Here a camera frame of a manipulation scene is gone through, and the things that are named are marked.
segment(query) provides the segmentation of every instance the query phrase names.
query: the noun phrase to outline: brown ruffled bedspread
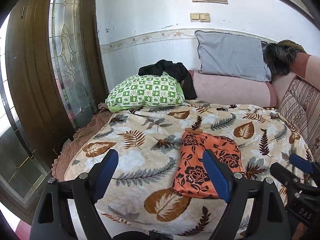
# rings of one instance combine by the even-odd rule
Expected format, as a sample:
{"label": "brown ruffled bedspread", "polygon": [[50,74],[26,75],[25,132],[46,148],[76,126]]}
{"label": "brown ruffled bedspread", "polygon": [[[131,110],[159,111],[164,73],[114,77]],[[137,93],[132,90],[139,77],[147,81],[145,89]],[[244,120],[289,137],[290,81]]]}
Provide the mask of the brown ruffled bedspread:
{"label": "brown ruffled bedspread", "polygon": [[80,148],[109,121],[111,116],[112,113],[103,108],[98,114],[92,117],[92,120],[87,127],[80,128],[76,131],[73,135],[74,140],[63,152],[61,152],[61,155],[54,160],[51,169],[53,177],[58,181],[64,180],[64,173],[72,158],[77,154]]}

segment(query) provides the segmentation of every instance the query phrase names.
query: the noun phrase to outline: leaded glass design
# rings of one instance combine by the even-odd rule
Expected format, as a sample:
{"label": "leaded glass design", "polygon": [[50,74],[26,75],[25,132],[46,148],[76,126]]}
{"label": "leaded glass design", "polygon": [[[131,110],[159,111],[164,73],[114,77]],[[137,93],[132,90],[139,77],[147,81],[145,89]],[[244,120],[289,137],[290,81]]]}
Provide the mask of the leaded glass design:
{"label": "leaded glass design", "polygon": [[50,0],[49,42],[63,105],[73,127],[86,126],[97,110],[82,52],[80,0]]}

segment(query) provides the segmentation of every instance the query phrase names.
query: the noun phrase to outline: switch plate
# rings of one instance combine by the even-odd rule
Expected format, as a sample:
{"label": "switch plate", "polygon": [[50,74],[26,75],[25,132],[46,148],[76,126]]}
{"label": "switch plate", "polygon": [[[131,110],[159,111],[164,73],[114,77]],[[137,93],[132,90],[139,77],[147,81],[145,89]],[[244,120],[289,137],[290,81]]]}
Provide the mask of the switch plate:
{"label": "switch plate", "polygon": [[191,21],[198,21],[200,20],[200,16],[199,16],[199,13],[190,13],[190,20]]}
{"label": "switch plate", "polygon": [[210,22],[210,14],[209,13],[200,13],[200,21],[201,22]]}

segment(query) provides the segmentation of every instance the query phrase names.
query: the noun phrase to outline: decorative wall border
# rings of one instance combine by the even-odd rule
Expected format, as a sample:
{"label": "decorative wall border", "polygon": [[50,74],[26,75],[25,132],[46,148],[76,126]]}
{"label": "decorative wall border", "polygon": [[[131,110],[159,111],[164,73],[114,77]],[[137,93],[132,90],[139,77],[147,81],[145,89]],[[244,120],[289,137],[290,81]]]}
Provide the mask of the decorative wall border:
{"label": "decorative wall border", "polygon": [[195,31],[201,30],[205,32],[219,32],[219,33],[229,33],[236,34],[251,38],[257,38],[261,41],[266,41],[268,43],[276,42],[261,36],[257,36],[250,33],[238,32],[238,31],[229,31],[222,29],[176,29],[176,30],[162,30],[158,32],[145,33],[137,36],[132,36],[123,40],[115,41],[110,44],[101,45],[101,53],[108,53],[114,50],[127,48],[130,46],[144,44],[154,41],[167,41],[167,40],[179,40],[179,39],[196,39]]}

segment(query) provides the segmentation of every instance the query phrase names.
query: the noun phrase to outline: orange floral cloth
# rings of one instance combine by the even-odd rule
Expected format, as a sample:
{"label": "orange floral cloth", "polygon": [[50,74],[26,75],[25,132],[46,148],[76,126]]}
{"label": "orange floral cloth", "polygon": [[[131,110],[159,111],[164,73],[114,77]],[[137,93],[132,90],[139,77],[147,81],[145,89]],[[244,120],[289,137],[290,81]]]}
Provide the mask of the orange floral cloth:
{"label": "orange floral cloth", "polygon": [[234,140],[213,136],[202,130],[185,131],[182,135],[181,160],[172,185],[172,190],[177,194],[195,198],[219,198],[202,163],[206,149],[211,149],[232,172],[240,172],[245,176],[241,153]]}

